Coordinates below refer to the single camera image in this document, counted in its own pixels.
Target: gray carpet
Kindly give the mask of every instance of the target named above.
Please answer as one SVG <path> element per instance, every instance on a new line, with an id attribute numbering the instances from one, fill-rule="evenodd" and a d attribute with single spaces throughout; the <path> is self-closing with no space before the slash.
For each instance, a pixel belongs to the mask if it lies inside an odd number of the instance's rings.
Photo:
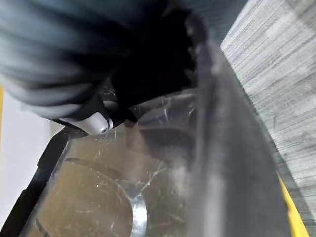
<path id="1" fill-rule="evenodd" d="M 316 236 L 316 0 L 250 0 L 221 48 L 272 137 L 278 171 Z"/>

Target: white wall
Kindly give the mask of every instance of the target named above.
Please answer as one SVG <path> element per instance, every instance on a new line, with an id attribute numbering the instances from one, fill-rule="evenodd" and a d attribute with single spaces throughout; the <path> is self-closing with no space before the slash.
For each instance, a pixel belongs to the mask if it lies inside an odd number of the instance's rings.
<path id="1" fill-rule="evenodd" d="M 0 144 L 0 229 L 22 190 L 32 179 L 37 162 L 56 129 L 53 122 L 22 109 L 4 94 Z"/>

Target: scratched plastic surface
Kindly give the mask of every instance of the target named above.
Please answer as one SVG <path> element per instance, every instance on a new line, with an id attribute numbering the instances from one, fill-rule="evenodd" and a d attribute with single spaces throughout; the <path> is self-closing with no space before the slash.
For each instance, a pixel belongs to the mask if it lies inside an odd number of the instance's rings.
<path id="1" fill-rule="evenodd" d="M 137 124 L 71 140 L 21 236 L 184 236 L 195 95 L 143 103 Z"/>

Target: scratch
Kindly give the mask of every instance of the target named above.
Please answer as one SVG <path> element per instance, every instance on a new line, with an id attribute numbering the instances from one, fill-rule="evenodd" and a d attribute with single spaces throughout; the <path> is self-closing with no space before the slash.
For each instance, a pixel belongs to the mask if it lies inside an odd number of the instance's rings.
<path id="1" fill-rule="evenodd" d="M 168 118 L 168 114 L 167 114 L 167 109 L 164 109 L 164 115 L 166 116 L 167 123 L 169 123 L 169 118 Z"/>
<path id="2" fill-rule="evenodd" d="M 159 227 L 166 227 L 166 226 L 170 226 L 171 222 L 170 220 L 168 220 L 168 222 L 163 222 L 163 223 L 158 223 L 158 224 L 154 224 L 154 225 L 150 225 L 148 226 L 148 229 L 153 229 L 153 228 L 159 228 Z"/>
<path id="3" fill-rule="evenodd" d="M 156 169 L 156 171 L 152 174 L 149 175 L 149 180 L 147 181 L 147 183 L 142 187 L 141 191 L 139 193 L 142 193 L 143 190 L 150 185 L 151 181 L 154 179 L 154 177 L 156 175 L 158 175 L 161 172 L 164 172 L 166 170 L 166 168 L 161 169 L 162 166 L 162 162 L 159 164 L 158 168 Z"/>
<path id="4" fill-rule="evenodd" d="M 161 121 L 161 120 L 158 118 L 157 115 L 156 115 L 155 117 L 158 119 L 158 121 L 159 121 L 161 124 L 163 124 L 163 121 Z"/>
<path id="5" fill-rule="evenodd" d="M 173 218 L 174 220 L 178 221 L 178 222 L 181 222 L 181 223 L 184 223 L 185 221 L 178 215 L 175 215 L 175 214 L 172 214 L 170 212 L 167 212 L 167 214 Z"/>
<path id="6" fill-rule="evenodd" d="M 83 213 L 92 213 L 94 211 L 75 211 L 75 213 L 83 214 Z"/>

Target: yellow stripe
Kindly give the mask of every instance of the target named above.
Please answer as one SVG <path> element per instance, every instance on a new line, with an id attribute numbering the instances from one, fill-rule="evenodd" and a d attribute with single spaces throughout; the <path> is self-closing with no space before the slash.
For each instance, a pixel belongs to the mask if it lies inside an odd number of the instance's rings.
<path id="1" fill-rule="evenodd" d="M 288 218 L 291 226 L 291 232 L 293 237 L 309 237 L 309 234 L 304 226 L 304 223 L 301 219 L 300 214 L 298 213 L 295 204 L 286 189 L 285 184 L 283 183 L 282 179 L 279 177 L 283 195 L 285 202 L 288 207 Z"/>

